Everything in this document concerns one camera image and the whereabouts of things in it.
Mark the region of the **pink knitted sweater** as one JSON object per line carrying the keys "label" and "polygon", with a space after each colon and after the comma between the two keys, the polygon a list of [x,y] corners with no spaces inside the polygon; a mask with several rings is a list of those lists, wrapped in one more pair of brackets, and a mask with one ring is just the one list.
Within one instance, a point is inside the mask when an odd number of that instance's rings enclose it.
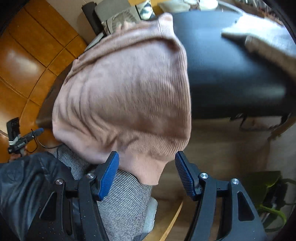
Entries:
{"label": "pink knitted sweater", "polygon": [[169,13],[124,23],[74,60],[52,112],[56,140],[92,164],[117,151],[146,185],[187,146],[191,120],[186,51]]}

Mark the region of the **black leather jacket sleeve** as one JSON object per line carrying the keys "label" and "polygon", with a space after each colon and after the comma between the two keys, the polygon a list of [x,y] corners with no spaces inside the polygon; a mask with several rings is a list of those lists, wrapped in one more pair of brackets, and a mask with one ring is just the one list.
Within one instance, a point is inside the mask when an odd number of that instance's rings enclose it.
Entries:
{"label": "black leather jacket sleeve", "polygon": [[1,164],[1,217],[24,240],[39,206],[57,179],[73,180],[70,168],[42,152]]}

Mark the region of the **green potted plant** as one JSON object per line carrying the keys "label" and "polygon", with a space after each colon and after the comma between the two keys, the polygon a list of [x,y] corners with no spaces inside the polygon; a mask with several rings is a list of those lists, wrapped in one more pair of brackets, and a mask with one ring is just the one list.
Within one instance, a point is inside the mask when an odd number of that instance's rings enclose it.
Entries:
{"label": "green potted plant", "polygon": [[282,229],[287,216],[281,211],[284,206],[294,206],[287,203],[285,196],[289,184],[295,185],[295,180],[283,178],[281,171],[253,172],[241,179],[241,183],[252,200],[266,232],[277,232]]}

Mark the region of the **grey knit trousers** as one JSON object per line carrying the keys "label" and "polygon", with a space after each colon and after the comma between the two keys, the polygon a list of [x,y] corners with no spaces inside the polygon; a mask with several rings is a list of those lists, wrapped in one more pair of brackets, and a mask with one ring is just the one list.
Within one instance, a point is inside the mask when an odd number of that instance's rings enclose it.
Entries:
{"label": "grey knit trousers", "polygon": [[[94,170],[95,164],[83,159],[66,145],[53,155],[71,169],[75,180]],[[152,186],[140,183],[131,173],[118,169],[107,197],[97,202],[109,240],[142,240]]]}

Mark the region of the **black rolled mat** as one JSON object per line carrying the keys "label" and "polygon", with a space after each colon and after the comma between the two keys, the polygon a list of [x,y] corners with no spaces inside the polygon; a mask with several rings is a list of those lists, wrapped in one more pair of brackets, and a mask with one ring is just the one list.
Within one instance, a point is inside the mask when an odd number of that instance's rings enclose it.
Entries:
{"label": "black rolled mat", "polygon": [[86,16],[86,19],[88,20],[89,24],[91,25],[95,35],[98,36],[103,31],[103,26],[98,15],[95,12],[96,6],[97,3],[91,1],[83,5],[81,9],[84,15]]}

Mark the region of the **tiger print cushion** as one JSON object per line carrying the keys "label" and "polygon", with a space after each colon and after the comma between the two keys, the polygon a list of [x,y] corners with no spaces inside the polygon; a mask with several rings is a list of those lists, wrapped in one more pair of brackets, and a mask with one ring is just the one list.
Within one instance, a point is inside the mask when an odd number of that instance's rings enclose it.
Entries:
{"label": "tiger print cushion", "polygon": [[155,17],[151,1],[142,1],[132,6],[129,1],[102,1],[95,7],[104,31],[112,34],[124,22],[138,23]]}

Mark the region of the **cream knitted sweater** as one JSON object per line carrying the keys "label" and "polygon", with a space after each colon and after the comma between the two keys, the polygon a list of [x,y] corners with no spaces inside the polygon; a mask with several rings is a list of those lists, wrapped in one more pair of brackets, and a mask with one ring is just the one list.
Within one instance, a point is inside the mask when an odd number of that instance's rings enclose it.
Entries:
{"label": "cream knitted sweater", "polygon": [[243,14],[232,26],[224,28],[221,36],[243,41],[249,52],[260,55],[295,79],[295,42],[284,26]]}

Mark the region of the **grey yellow blue sofa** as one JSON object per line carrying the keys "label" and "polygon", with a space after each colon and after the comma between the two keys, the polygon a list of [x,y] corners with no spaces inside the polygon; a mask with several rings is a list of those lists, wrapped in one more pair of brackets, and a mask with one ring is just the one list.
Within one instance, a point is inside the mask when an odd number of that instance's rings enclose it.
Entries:
{"label": "grey yellow blue sofa", "polygon": [[[186,51],[192,53],[202,47],[199,37],[205,36],[204,28],[212,27],[214,30],[210,32],[210,35],[214,36],[215,43],[220,43],[218,31],[222,27],[229,27],[243,15],[243,11],[239,8],[221,1],[218,2],[216,10],[217,14],[213,11],[201,13],[194,10],[189,13],[173,9],[165,9],[165,12],[175,16],[175,34]],[[102,1],[99,4],[92,1],[83,5],[82,11],[96,34],[96,38],[86,49],[92,48],[101,39],[115,32],[118,25],[124,21],[138,23],[139,21],[152,21],[156,18],[150,1],[141,1],[134,6],[130,5],[128,1]]]}

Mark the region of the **deer print cushion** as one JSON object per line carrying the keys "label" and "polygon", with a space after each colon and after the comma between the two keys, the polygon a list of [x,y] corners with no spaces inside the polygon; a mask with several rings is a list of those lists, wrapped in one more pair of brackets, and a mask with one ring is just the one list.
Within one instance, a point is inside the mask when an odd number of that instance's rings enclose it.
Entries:
{"label": "deer print cushion", "polygon": [[218,7],[218,1],[163,1],[158,3],[158,6],[164,13],[182,13],[192,10],[214,11]]}

